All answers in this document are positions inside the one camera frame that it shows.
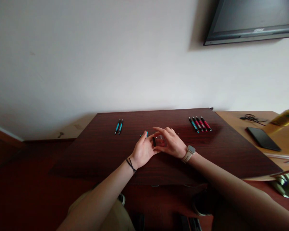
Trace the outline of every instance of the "red pen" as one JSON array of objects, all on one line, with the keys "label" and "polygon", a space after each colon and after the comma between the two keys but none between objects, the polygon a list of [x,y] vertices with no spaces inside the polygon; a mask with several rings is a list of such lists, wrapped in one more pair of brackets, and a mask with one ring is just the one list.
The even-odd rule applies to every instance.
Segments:
[{"label": "red pen", "polygon": [[199,129],[203,132],[202,127],[200,126],[200,124],[198,123],[198,121],[195,119],[195,117],[193,117],[193,121],[197,124],[197,126],[199,127]]},{"label": "red pen", "polygon": [[203,119],[203,117],[201,117],[201,120],[204,122],[204,124],[207,126],[207,128],[212,131],[212,129],[210,128],[210,126],[208,125],[208,123]]},{"label": "red pen", "polygon": [[197,121],[201,124],[201,126],[203,127],[203,129],[207,132],[208,130],[205,128],[205,126],[203,125],[202,121],[196,116]]}]

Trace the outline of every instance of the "dark wood tabletop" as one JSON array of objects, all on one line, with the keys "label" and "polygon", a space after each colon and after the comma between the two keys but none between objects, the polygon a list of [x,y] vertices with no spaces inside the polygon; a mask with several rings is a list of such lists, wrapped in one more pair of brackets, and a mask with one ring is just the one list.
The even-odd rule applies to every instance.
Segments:
[{"label": "dark wood tabletop", "polygon": [[[211,132],[195,132],[189,117],[204,117]],[[122,132],[115,135],[119,119]],[[239,178],[252,178],[282,172],[274,162],[229,126],[209,108],[98,113],[55,164],[51,173],[101,182],[128,157],[144,130],[170,127],[186,145]],[[206,182],[188,164],[166,153],[153,156],[137,170],[130,184],[166,185]]]}]

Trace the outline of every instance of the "wristwatch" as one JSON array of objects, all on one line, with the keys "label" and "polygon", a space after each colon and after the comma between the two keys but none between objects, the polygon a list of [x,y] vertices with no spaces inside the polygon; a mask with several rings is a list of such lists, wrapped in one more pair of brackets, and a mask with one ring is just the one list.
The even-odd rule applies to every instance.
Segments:
[{"label": "wristwatch", "polygon": [[196,149],[193,146],[189,145],[187,148],[187,153],[185,154],[183,159],[181,159],[181,161],[183,161],[186,164],[187,161],[189,161],[189,159],[192,157],[192,155],[195,154],[195,152],[196,152]]}]

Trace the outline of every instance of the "shoe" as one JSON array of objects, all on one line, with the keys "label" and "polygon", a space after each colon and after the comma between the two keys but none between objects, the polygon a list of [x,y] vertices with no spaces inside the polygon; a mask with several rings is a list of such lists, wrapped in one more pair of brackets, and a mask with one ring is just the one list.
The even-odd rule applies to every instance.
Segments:
[{"label": "shoe", "polygon": [[192,199],[192,208],[193,211],[198,215],[198,216],[209,216],[212,215],[210,214],[206,208],[204,202],[206,201],[206,196],[207,192],[206,190],[203,190],[202,192],[196,194],[193,196]]},{"label": "shoe", "polygon": [[118,200],[121,201],[123,206],[125,205],[125,196],[122,193],[118,196]]}]

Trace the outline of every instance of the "watch strap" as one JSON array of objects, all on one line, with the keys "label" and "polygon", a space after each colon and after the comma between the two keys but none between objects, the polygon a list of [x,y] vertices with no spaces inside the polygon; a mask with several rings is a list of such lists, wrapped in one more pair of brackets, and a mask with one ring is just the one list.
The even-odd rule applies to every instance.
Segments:
[{"label": "watch strap", "polygon": [[185,154],[185,156],[183,157],[183,159],[181,159],[181,161],[183,161],[185,164],[189,161],[189,159],[192,157],[192,155],[194,155],[194,152],[190,151],[190,148],[187,148],[187,152]]}]

